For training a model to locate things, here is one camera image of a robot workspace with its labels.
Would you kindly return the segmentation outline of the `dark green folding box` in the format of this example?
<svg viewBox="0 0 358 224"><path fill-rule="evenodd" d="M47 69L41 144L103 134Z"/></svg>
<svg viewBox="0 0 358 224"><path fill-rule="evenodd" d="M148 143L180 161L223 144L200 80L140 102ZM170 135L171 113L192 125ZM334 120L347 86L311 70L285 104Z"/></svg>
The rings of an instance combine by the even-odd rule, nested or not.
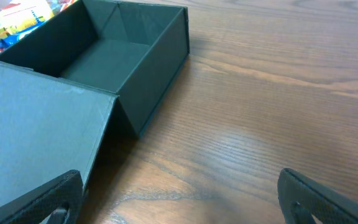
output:
<svg viewBox="0 0 358 224"><path fill-rule="evenodd" d="M190 52L183 6L77 1L0 54L0 207L141 136Z"/></svg>

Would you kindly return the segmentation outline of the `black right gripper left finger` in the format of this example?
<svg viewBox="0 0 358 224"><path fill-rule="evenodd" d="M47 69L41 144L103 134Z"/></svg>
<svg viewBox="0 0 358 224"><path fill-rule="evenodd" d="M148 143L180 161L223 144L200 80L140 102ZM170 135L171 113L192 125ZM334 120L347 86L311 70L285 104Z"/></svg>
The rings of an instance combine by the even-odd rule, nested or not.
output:
<svg viewBox="0 0 358 224"><path fill-rule="evenodd" d="M50 180L0 207L0 223L75 223L83 203L78 170Z"/></svg>

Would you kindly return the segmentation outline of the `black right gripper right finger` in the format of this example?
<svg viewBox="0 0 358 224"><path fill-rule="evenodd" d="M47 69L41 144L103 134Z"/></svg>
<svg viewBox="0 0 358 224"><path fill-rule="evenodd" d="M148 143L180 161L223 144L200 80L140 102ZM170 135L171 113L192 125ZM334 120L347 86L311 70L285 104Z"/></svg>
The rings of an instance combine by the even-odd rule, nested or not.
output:
<svg viewBox="0 0 358 224"><path fill-rule="evenodd" d="M286 223L358 223L358 203L293 169L281 170L277 190Z"/></svg>

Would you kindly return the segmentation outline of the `green snack bag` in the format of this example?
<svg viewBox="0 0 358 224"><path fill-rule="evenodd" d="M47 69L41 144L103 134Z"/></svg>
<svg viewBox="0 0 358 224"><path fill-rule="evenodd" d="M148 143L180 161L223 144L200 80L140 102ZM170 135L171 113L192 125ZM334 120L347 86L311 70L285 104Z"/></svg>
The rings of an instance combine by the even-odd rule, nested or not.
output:
<svg viewBox="0 0 358 224"><path fill-rule="evenodd" d="M0 1L0 39L45 22L72 5L75 0Z"/></svg>

